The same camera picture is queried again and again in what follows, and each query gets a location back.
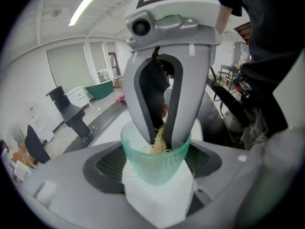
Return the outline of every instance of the white wall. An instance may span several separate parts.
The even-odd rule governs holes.
[[[115,52],[115,48],[114,48],[114,43],[113,42],[107,42],[106,46],[107,46],[108,53]]]
[[[90,42],[118,42],[117,59],[125,68],[129,58],[129,47],[120,40],[99,37],[90,38]],[[29,123],[27,106],[34,105],[46,128],[54,130],[62,117],[46,94],[56,87],[49,67],[47,50],[64,45],[83,43],[84,38],[61,40],[36,48],[8,65],[0,65],[0,138],[10,144],[9,127],[15,122]]]
[[[77,86],[94,84],[83,44],[68,45],[48,51],[48,59],[57,86],[68,92]]]
[[[100,42],[91,42],[90,47],[96,70],[99,71],[107,69],[102,44]]]
[[[128,59],[131,55],[131,47],[124,41],[117,41],[115,44],[116,47],[116,57],[118,60],[119,68],[121,75],[124,75],[125,67],[128,62]]]
[[[212,66],[215,74],[220,71],[222,64],[230,66],[233,63],[235,42],[235,40],[222,38],[222,43],[216,47],[215,62]]]

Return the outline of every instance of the white cabinet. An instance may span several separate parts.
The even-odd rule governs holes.
[[[83,108],[87,104],[91,106],[90,103],[90,98],[89,96],[85,93],[85,90],[82,86],[77,86],[70,90],[67,93],[67,97],[70,100],[71,104],[76,105],[80,108]]]

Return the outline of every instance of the green plastic cup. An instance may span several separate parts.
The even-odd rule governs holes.
[[[164,154],[149,154],[150,145],[131,121],[121,131],[121,141],[126,156],[138,176],[150,185],[168,182],[184,160],[191,142],[191,135],[178,149]]]

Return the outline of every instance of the white ceiling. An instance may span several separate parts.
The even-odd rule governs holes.
[[[93,0],[75,26],[68,23],[82,0],[32,0],[12,29],[4,55],[10,60],[41,45],[75,37],[109,37],[126,39],[128,30],[124,14],[131,0]],[[249,21],[245,15],[232,16],[227,30]]]

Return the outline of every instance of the black chair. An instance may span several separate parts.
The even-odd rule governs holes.
[[[25,138],[25,146],[28,149],[29,154],[35,159],[34,163],[46,163],[50,156],[43,149],[43,144],[40,142],[34,129],[28,125],[27,137]]]

